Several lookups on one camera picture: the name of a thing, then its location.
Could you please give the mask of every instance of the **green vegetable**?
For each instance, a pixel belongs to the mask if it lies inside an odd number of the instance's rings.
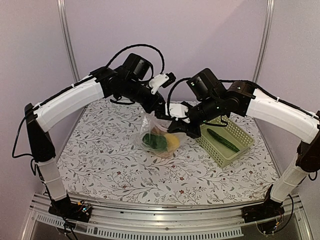
[[[216,133],[215,131],[207,128],[208,133],[210,134],[211,137],[213,137],[215,140],[217,140],[219,143],[225,145],[228,149],[231,149],[234,152],[239,152],[240,149],[237,148],[234,144],[232,144],[231,142],[229,142],[227,139],[225,139],[224,137],[220,136],[218,133]]]
[[[167,139],[162,135],[146,133],[142,138],[142,142],[158,152],[167,151]]]

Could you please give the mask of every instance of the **grey backdrop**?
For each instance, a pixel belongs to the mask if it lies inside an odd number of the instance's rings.
[[[66,13],[81,76],[105,65],[120,49],[146,43],[159,48],[165,71],[178,79],[211,68],[218,78],[253,77],[267,8],[265,0],[68,0]],[[152,49],[134,49],[158,73]],[[111,67],[122,64],[124,52]],[[168,89],[160,92],[167,94]],[[182,83],[174,100],[194,100]]]
[[[60,27],[57,1],[0,0],[0,239],[16,240],[35,192],[43,186],[30,157],[11,158],[28,103],[36,104],[74,82]],[[77,115],[50,131],[60,151]],[[17,154],[30,153],[22,126]]]

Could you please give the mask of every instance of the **black cable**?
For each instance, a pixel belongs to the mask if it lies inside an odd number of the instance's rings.
[[[87,78],[81,80],[81,81],[78,81],[74,84],[74,86],[78,86],[80,84],[83,84],[91,79],[93,79],[94,76],[91,75],[91,76],[88,76]],[[47,98],[46,100],[44,100],[43,102],[40,103],[40,106],[43,106],[45,104],[47,104],[48,102],[50,102],[51,100],[55,99],[56,97],[60,96],[61,94],[64,94],[65,92],[69,91],[70,89],[72,89],[73,86],[67,86],[66,88],[62,89],[61,91],[57,92],[55,95],[52,95],[51,97]]]
[[[163,56],[163,54],[161,53],[161,51],[156,48],[155,46],[152,46],[152,45],[149,45],[149,44],[145,44],[145,43],[138,43],[138,44],[133,44],[133,45],[130,45],[130,46],[126,46],[124,47],[123,49],[121,49],[120,51],[118,51],[111,59],[110,61],[104,66],[105,68],[108,68],[111,63],[121,54],[123,53],[124,51],[128,50],[128,49],[132,49],[132,48],[137,48],[137,47],[146,47],[146,48],[151,48],[155,51],[157,51],[157,53],[160,55],[160,58],[161,58],[161,62],[162,62],[162,68],[161,68],[161,72],[160,74],[163,74],[164,73],[164,70],[165,70],[165,58]]]
[[[294,199],[292,198],[292,196],[291,196],[290,194],[289,194],[289,197],[290,197],[291,203],[292,203],[292,209],[291,209],[291,213],[290,213],[289,219],[288,219],[288,221],[285,223],[285,225],[283,225],[282,228],[280,228],[279,230],[275,230],[274,233],[278,233],[278,232],[282,231],[282,230],[289,224],[289,222],[290,222],[290,220],[291,220],[291,218],[292,218],[292,216],[293,216],[293,214],[294,214],[294,208],[295,208]]]
[[[69,239],[69,240],[73,240],[71,237],[69,237],[69,233],[67,233],[67,227],[66,227],[66,225],[64,224],[64,226],[63,226],[63,228],[64,228],[64,235]]]
[[[37,168],[36,168],[36,163],[34,163],[36,160],[34,158],[31,159],[30,161],[30,167],[31,167],[31,171],[33,173],[33,175],[37,175]]]
[[[290,102],[287,102],[287,101],[282,100],[282,99],[278,99],[276,96],[274,96],[274,95],[272,95],[271,93],[269,93],[268,91],[264,90],[261,86],[259,86],[258,84],[256,84],[256,83],[253,82],[253,81],[249,81],[249,80],[219,80],[219,81],[220,81],[221,83],[234,83],[234,82],[236,82],[236,81],[241,81],[241,82],[245,82],[245,83],[250,83],[250,84],[252,84],[255,88],[261,90],[261,92],[263,92],[264,94],[266,94],[268,97],[270,97],[270,98],[272,98],[272,99],[274,99],[274,100],[277,100],[279,103],[285,104],[285,105],[287,105],[287,106],[289,106],[289,107],[291,107],[291,108],[293,108],[293,109],[296,109],[296,110],[298,110],[298,111],[301,111],[301,112],[303,112],[304,114],[306,114],[306,115],[308,115],[308,116],[310,116],[310,117],[313,117],[314,119],[320,121],[320,118],[319,118],[319,117],[312,115],[310,112],[308,112],[308,111],[302,109],[301,107],[296,106],[296,105],[294,105],[294,104],[292,104],[292,103],[290,103]]]
[[[124,101],[118,101],[118,100],[113,100],[113,99],[110,99],[110,102],[113,103],[113,104],[119,104],[119,105],[132,105],[132,104],[135,104],[136,102],[135,101],[132,101],[130,100],[131,102],[124,102]]]
[[[167,114],[170,118],[172,118],[171,114],[170,114],[170,100],[171,100],[171,95],[174,91],[174,89],[178,86],[178,84],[182,83],[183,81],[188,81],[190,79],[190,77],[186,77],[186,78],[182,78],[178,81],[176,81],[174,83],[174,85],[172,86],[172,88],[170,89],[169,91],[169,94],[168,94],[168,98],[167,98],[167,101],[166,101],[166,110],[167,110]]]
[[[27,119],[27,117],[29,115],[30,115],[30,113],[23,117],[23,119],[21,120],[21,122],[19,124],[18,131],[16,132],[15,140],[14,140],[14,144],[13,144],[13,149],[12,149],[12,153],[11,153],[11,156],[12,156],[13,159],[18,159],[18,158],[21,158],[21,157],[24,157],[24,156],[30,156],[32,158],[34,157],[31,153],[23,153],[23,154],[15,155],[16,147],[17,147],[17,143],[18,143],[18,139],[19,139],[19,134],[20,134],[20,131],[21,131],[21,127],[22,127],[22,125],[24,124],[24,121]]]
[[[205,122],[204,124],[205,124],[205,125],[208,125],[208,126],[221,127],[221,128],[225,128],[225,127],[227,127],[228,124],[229,124],[227,121],[225,121],[225,120],[222,119],[222,115],[220,115],[220,121],[221,121],[221,123],[223,123],[223,124],[210,123],[210,122]]]
[[[308,175],[308,177],[309,177],[309,179],[310,179],[311,181],[316,180],[316,179],[317,179],[317,177],[318,177],[318,171],[316,171],[316,172],[315,172],[315,176],[314,176],[314,178],[312,178],[312,177],[310,176],[310,174]]]

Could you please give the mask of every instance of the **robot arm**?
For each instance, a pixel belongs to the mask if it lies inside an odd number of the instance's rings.
[[[165,118],[165,100],[157,92],[175,81],[173,73],[159,74],[148,82],[140,81],[151,64],[131,53],[123,65],[116,69],[101,67],[82,81],[72,84],[47,100],[25,107],[26,127],[32,156],[42,182],[52,201],[49,212],[77,221],[88,222],[90,208],[71,203],[56,164],[55,148],[48,131],[66,116],[102,98],[113,95],[116,99],[126,97],[141,104],[147,113],[154,111]]]
[[[170,133],[185,132],[192,138],[198,138],[201,136],[201,124],[235,113],[264,120],[301,139],[296,157],[280,179],[270,186],[264,203],[242,209],[245,222],[283,214],[282,202],[288,194],[309,173],[320,169],[320,112],[308,112],[280,100],[250,81],[233,81],[229,89],[225,89],[208,68],[188,80],[187,84],[201,103],[196,106],[182,103],[181,109],[187,107],[187,110],[181,115],[183,119],[171,123]]]

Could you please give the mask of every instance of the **white wall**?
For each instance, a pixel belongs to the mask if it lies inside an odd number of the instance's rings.
[[[258,83],[267,91],[304,109],[320,110],[320,1],[275,1],[266,56]],[[263,135],[283,171],[299,139],[263,121]],[[320,239],[319,179],[298,189],[314,239]]]
[[[24,107],[73,83],[57,1],[0,0],[0,53],[0,239],[15,240],[34,192],[43,189],[29,157],[11,158]],[[51,131],[57,153],[77,114]],[[30,153],[25,125],[17,153]]]
[[[71,41],[80,75],[105,65],[120,49],[137,43],[159,48],[165,71],[178,79],[211,68],[218,78],[252,79],[267,1],[265,0],[68,0]],[[134,49],[161,68],[152,49]],[[111,65],[122,64],[130,50]],[[170,87],[161,89],[166,96]],[[193,100],[186,84],[172,96]]]

